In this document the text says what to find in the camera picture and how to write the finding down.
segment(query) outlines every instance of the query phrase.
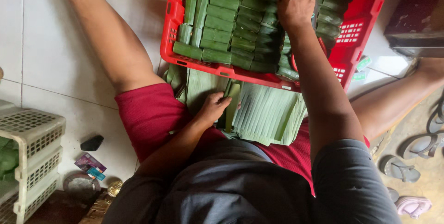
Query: pink sandal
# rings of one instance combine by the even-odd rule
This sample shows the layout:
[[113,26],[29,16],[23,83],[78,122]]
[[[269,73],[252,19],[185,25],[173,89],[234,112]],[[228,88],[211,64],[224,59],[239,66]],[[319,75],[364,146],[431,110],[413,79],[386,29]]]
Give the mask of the pink sandal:
[[418,219],[422,213],[432,207],[432,202],[425,197],[403,196],[395,203],[398,214],[408,214],[412,219]]

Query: thigh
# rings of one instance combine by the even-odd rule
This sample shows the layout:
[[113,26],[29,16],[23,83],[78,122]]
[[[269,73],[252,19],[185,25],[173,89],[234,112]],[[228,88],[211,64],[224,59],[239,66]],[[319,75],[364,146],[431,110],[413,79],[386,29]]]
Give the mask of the thigh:
[[311,178],[308,122],[301,124],[296,139],[289,146],[272,144],[267,147],[257,142],[253,142],[253,144],[267,154],[274,164],[303,176],[310,184],[312,194],[314,193],[313,180]]
[[[169,84],[155,84],[130,90],[115,97],[119,114],[140,162],[171,140],[193,117],[186,105],[175,99]],[[199,142],[211,142],[224,135],[210,128]]]

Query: hand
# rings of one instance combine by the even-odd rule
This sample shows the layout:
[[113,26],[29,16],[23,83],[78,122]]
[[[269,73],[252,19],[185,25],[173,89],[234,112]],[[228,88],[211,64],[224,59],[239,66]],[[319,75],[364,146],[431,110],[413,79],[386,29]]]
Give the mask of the hand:
[[288,32],[300,27],[311,27],[316,0],[278,0],[278,16],[281,25]]
[[223,91],[208,95],[202,109],[200,109],[194,119],[206,128],[211,127],[231,103],[231,97],[223,98],[223,95]]

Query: red plastic crate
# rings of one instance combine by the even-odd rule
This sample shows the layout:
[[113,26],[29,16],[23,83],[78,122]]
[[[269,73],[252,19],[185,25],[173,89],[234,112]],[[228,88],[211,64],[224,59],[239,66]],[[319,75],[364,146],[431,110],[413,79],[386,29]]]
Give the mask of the red plastic crate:
[[[173,52],[177,29],[183,22],[185,8],[183,0],[168,0],[163,26],[160,56],[169,63],[204,71],[223,77],[230,77],[254,84],[300,91],[299,84],[275,74],[258,74],[232,65],[207,63],[194,60]],[[369,39],[384,0],[353,0],[344,14],[342,33],[330,54],[330,64],[344,90],[352,80],[362,51]]]

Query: person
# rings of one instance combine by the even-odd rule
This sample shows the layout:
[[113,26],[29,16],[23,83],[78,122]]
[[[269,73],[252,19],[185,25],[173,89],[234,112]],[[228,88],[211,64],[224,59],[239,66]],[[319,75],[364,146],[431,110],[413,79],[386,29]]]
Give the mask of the person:
[[311,26],[315,0],[278,0],[308,123],[290,146],[265,147],[226,140],[212,126],[231,101],[222,92],[192,117],[105,0],[70,2],[141,162],[103,223],[401,223],[365,137],[378,137],[444,85],[442,60],[424,59],[412,76],[350,103]]

